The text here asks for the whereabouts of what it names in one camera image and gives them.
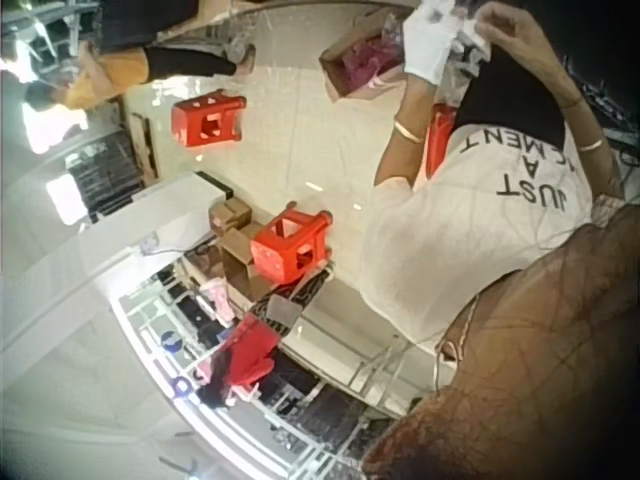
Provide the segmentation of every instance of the bangle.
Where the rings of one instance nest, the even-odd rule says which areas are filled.
[[[412,141],[413,143],[422,143],[424,142],[424,138],[416,137],[413,133],[407,130],[404,125],[402,125],[397,119],[393,120],[393,126],[400,132],[400,134],[406,138],[407,140]]]
[[[604,143],[604,139],[601,138],[597,142],[592,143],[591,145],[587,145],[586,147],[578,147],[578,152],[580,153],[592,152],[596,148],[602,146],[603,143]]]

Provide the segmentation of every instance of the glass display case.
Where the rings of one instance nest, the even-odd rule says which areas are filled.
[[[322,410],[322,392],[339,392],[324,381],[304,398],[285,382],[268,394],[268,403],[262,392],[245,391],[240,395],[244,401],[233,408],[209,409],[195,390],[220,344],[206,345],[194,319],[187,318],[180,305],[190,299],[200,307],[195,315],[206,315],[206,322],[217,320],[215,310],[196,300],[198,294],[180,280],[163,282],[157,277],[114,301],[112,308],[149,375],[187,423],[252,478],[349,478],[345,469],[358,478],[358,461],[348,455],[348,448],[370,422],[365,415],[369,407],[353,400],[358,404],[351,408],[356,418],[335,445],[318,432],[305,431],[310,416]]]

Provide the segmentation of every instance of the red plastic stool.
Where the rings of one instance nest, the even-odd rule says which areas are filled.
[[[185,147],[242,139],[236,114],[247,106],[245,97],[228,97],[222,90],[178,102],[171,110],[171,131]]]
[[[456,119],[457,109],[445,103],[433,106],[433,116],[429,126],[429,140],[427,142],[427,163],[425,173],[431,178],[447,153],[447,144],[453,130],[453,122]]]
[[[256,270],[274,283],[294,282],[331,255],[326,247],[331,213],[307,215],[295,202],[260,230],[251,241]]]

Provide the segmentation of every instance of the white glove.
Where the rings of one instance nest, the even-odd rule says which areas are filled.
[[[402,26],[404,71],[439,85],[462,20],[451,14],[455,0],[423,0]]]

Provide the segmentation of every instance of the person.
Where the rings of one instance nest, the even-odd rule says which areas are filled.
[[[131,87],[165,80],[175,75],[212,77],[249,75],[254,68],[256,49],[247,48],[244,59],[235,64],[212,53],[179,48],[135,48],[96,57],[89,42],[80,44],[80,73],[69,86],[51,85],[42,80],[27,87],[25,101],[36,111],[55,104],[70,110],[88,110],[124,94]]]
[[[309,279],[280,285],[258,300],[211,358],[211,378],[196,392],[210,408],[227,405],[232,387],[252,390],[276,366],[276,349],[296,318],[269,318],[269,303],[276,296],[289,298],[302,311],[332,277],[330,267]]]
[[[640,207],[624,205],[607,140],[541,27],[497,2],[475,14],[491,60],[444,163],[413,191],[462,22],[452,4],[425,2],[404,24],[407,85],[360,280],[365,301],[436,356],[435,392],[362,468],[379,480],[589,478],[612,466],[597,453],[638,428]],[[455,367],[446,386],[443,361]],[[621,452],[637,449],[633,435]]]

